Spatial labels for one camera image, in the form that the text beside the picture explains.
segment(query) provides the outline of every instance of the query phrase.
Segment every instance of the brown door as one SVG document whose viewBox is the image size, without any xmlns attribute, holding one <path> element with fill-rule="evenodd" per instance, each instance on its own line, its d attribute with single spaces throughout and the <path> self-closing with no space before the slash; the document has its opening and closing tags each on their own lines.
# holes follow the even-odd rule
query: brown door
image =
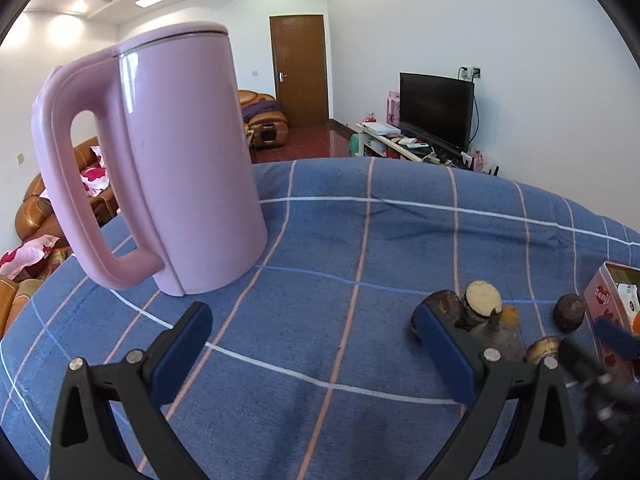
<svg viewBox="0 0 640 480">
<path fill-rule="evenodd" d="M 271 16 L 276 95 L 289 127 L 329 121 L 324 16 Z"/>
</svg>

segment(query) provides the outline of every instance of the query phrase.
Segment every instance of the television screen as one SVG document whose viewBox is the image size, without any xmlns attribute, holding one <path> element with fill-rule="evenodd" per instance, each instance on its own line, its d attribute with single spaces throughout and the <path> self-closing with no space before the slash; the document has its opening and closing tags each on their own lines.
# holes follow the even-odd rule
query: television screen
<svg viewBox="0 0 640 480">
<path fill-rule="evenodd" d="M 474 84 L 469 81 L 400 74 L 400 128 L 414 137 L 422 137 L 450 151 L 466 152 L 473 106 Z"/>
</svg>

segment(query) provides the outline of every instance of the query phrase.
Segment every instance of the white wall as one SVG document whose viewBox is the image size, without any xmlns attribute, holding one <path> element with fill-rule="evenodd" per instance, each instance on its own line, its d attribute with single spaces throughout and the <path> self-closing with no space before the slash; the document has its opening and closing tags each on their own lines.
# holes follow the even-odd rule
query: white wall
<svg viewBox="0 0 640 480">
<path fill-rule="evenodd" d="M 384 118 L 399 72 L 479 66 L 475 145 L 502 176 L 640 229 L 640 71 L 596 0 L 328 5 L 337 120 Z"/>
<path fill-rule="evenodd" d="M 120 37 L 173 23 L 209 20 L 229 30 L 238 87 L 275 95 L 270 16 L 323 14 L 326 35 L 329 114 L 333 113 L 331 42 L 326 0 L 185 0 L 120 27 Z"/>
<path fill-rule="evenodd" d="M 57 44 L 50 38 L 56 17 L 44 12 L 23 14 L 0 46 L 0 253 L 20 243 L 14 229 L 15 213 L 26 187 L 40 172 L 31 140 L 31 104 L 56 66 L 117 40 L 115 26 L 80 20 L 75 22 L 75 32 L 63 34 L 62 40 L 69 44 Z M 88 112 L 78 116 L 72 127 L 74 143 L 95 134 L 93 116 Z M 21 165 L 16 159 L 18 153 L 24 154 Z"/>
</svg>

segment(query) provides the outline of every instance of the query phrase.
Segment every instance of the metal bolt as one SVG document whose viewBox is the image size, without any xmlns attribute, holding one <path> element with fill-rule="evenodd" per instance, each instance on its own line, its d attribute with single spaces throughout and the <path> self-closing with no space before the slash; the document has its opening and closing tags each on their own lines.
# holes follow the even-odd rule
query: metal bolt
<svg viewBox="0 0 640 480">
<path fill-rule="evenodd" d="M 558 360 L 552 355 L 546 356 L 543 363 L 547 368 L 549 368 L 549 370 L 555 370 L 558 368 Z"/>
<path fill-rule="evenodd" d="M 73 371 L 79 370 L 80 368 L 82 368 L 83 364 L 84 364 L 84 361 L 82 360 L 82 358 L 76 357 L 74 359 L 71 359 L 69 363 L 69 369 Z"/>
<path fill-rule="evenodd" d="M 145 356 L 142 350 L 132 350 L 127 354 L 127 363 L 136 364 L 142 361 L 142 358 Z"/>
<path fill-rule="evenodd" d="M 605 420 L 607 420 L 608 418 L 611 418 L 612 416 L 613 416 L 613 410 L 609 406 L 607 406 L 606 408 L 602 408 L 597 413 L 597 417 L 600 422 L 604 422 Z"/>
<path fill-rule="evenodd" d="M 500 354 L 500 351 L 495 348 L 485 348 L 484 352 L 482 352 L 482 357 L 490 363 L 497 363 L 502 357 L 502 354 Z"/>
</svg>

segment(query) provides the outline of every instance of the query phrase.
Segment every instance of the pink kettle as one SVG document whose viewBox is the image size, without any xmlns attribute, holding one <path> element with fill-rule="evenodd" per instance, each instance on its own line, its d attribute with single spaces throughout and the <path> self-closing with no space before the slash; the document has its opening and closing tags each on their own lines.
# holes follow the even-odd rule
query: pink kettle
<svg viewBox="0 0 640 480">
<path fill-rule="evenodd" d="M 138 248 L 114 256 L 70 138 L 95 114 L 114 193 Z M 56 217 L 87 275 L 124 289 L 153 276 L 172 296 L 228 285 L 266 246 L 228 32 L 209 22 L 146 32 L 56 70 L 33 105 Z"/>
</svg>

